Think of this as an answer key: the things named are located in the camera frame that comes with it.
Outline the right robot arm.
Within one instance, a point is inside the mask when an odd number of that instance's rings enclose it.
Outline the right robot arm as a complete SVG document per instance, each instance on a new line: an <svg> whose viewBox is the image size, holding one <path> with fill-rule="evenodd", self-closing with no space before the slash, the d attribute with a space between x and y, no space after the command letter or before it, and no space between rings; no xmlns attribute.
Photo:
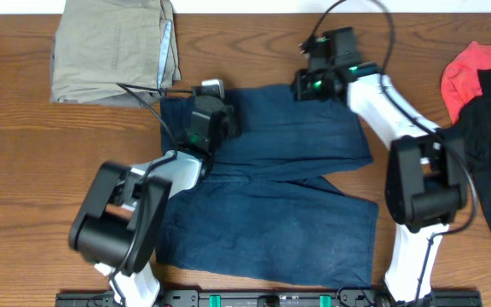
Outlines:
<svg viewBox="0 0 491 307"><path fill-rule="evenodd" d="M443 237L475 189L465 169L464 144L447 136L403 98L372 62L318 65L296 72L298 101L339 98L364 119L389 151L384 197L396 222L388 301L420 306L435 298L430 275Z"/></svg>

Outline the red garment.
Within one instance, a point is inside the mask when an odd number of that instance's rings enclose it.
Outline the red garment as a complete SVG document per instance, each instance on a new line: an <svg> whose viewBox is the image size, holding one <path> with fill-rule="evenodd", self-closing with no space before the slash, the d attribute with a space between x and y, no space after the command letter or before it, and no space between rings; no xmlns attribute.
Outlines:
<svg viewBox="0 0 491 307"><path fill-rule="evenodd" d="M453 124L461 108L482 95L478 70L491 70L491 45L472 41L443 71L441 95Z"/></svg>

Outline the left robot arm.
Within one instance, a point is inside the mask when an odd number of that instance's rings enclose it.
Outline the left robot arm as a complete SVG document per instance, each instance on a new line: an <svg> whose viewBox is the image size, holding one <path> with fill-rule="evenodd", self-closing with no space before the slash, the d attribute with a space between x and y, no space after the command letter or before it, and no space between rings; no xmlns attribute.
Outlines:
<svg viewBox="0 0 491 307"><path fill-rule="evenodd" d="M240 133L237 111L215 96L196 96L184 144L149 163L102 164L72 223L70 247L109 281L97 294L60 294L59 306L153 306L161 285L150 257L170 199L210 173L214 153Z"/></svg>

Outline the folded khaki trousers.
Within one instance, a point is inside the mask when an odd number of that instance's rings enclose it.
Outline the folded khaki trousers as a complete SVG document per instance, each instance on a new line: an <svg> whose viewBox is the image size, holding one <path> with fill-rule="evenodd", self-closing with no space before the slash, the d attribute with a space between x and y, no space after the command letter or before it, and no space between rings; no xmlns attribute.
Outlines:
<svg viewBox="0 0 491 307"><path fill-rule="evenodd" d="M181 80L169 0L67 0L53 40L50 100L138 107Z"/></svg>

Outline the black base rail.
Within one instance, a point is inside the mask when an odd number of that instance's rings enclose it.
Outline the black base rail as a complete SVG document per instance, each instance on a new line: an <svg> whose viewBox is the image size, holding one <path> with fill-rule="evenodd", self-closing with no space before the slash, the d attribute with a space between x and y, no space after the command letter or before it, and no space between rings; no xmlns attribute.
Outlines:
<svg viewBox="0 0 491 307"><path fill-rule="evenodd" d="M382 291L342 288L335 292L255 293L168 290L152 307L482 307L478 291L433 291L417 302L397 302Z"/></svg>

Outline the dark blue denim shorts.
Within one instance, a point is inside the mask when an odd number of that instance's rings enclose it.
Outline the dark blue denim shorts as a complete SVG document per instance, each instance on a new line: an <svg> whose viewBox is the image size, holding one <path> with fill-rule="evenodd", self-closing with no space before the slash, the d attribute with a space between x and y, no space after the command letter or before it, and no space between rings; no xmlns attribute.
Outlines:
<svg viewBox="0 0 491 307"><path fill-rule="evenodd" d="M173 196L156 246L162 264L324 287L372 280L378 206L328 182L373 158L339 101L296 101L285 84L228 90L241 134L210 174Z"/></svg>

